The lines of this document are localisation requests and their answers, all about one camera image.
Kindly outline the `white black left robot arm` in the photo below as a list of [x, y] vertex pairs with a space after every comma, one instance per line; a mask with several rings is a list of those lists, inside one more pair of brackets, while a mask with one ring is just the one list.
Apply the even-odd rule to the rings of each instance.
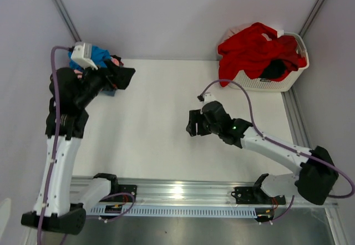
[[105, 68], [86, 68], [79, 75], [60, 68], [50, 78], [49, 114], [46, 119], [47, 159], [38, 198], [21, 224], [43, 231], [78, 235], [87, 212], [99, 201], [114, 201], [120, 188], [116, 175], [98, 173], [75, 199], [70, 197], [75, 158], [89, 119], [90, 102], [102, 91], [125, 90], [136, 70], [108, 61]]

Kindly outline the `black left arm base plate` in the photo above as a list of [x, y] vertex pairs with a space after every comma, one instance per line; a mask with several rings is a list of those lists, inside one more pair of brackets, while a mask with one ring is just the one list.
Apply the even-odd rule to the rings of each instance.
[[124, 193], [123, 195], [119, 195], [115, 197], [115, 200], [117, 202], [132, 202], [133, 198], [131, 195], [135, 198], [137, 194], [137, 189], [138, 186], [134, 184], [120, 184], [118, 186], [118, 191], [117, 193]]

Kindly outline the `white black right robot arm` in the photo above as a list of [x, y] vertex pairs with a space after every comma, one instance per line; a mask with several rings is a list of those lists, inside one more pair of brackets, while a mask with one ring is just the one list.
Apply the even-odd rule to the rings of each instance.
[[322, 205], [339, 177], [325, 148], [309, 149], [263, 137], [253, 123], [232, 118], [218, 101], [189, 111], [186, 131], [190, 136], [215, 134], [228, 145], [256, 152], [289, 169], [289, 174], [263, 174], [258, 178], [252, 195], [259, 203], [278, 195], [296, 195], [314, 205]]

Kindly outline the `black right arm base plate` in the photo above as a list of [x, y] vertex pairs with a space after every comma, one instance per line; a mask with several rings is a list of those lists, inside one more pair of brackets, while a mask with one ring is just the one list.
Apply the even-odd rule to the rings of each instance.
[[257, 187], [237, 186], [231, 196], [239, 205], [285, 205], [283, 196], [270, 197]]

